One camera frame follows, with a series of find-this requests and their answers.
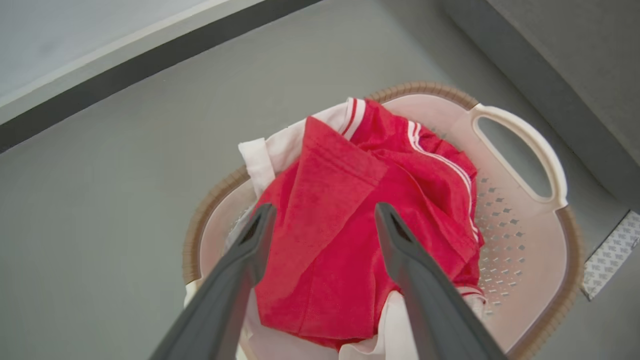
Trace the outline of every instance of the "gray furniture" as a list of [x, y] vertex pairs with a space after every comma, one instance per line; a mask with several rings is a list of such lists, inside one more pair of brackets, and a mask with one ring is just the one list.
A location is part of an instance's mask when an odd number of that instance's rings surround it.
[[640, 211], [640, 1], [442, 1], [600, 183]]

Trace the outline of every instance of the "dark baseboard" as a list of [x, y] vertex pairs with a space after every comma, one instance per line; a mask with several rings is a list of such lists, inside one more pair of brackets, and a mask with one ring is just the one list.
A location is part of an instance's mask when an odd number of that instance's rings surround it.
[[264, 0], [127, 60], [0, 125], [0, 154], [140, 80], [319, 0]]

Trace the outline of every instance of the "clothes pile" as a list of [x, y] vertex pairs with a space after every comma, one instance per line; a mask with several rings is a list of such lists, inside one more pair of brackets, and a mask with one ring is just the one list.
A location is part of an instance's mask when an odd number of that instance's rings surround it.
[[451, 144], [348, 99], [239, 149], [257, 206], [278, 210], [247, 312], [261, 359], [417, 359], [402, 291], [385, 270], [378, 202], [395, 207], [480, 316], [476, 168]]

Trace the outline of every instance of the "basket hole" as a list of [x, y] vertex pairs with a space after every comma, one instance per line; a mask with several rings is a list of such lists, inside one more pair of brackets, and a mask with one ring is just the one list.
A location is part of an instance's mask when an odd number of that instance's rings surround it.
[[551, 196], [551, 184], [544, 167], [533, 150], [518, 135], [487, 118], [480, 118], [478, 126], [533, 192], [542, 197]]

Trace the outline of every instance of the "white wall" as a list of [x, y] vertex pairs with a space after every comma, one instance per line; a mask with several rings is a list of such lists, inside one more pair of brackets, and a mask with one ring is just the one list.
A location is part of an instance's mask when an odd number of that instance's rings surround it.
[[0, 124], [261, 0], [0, 0]]

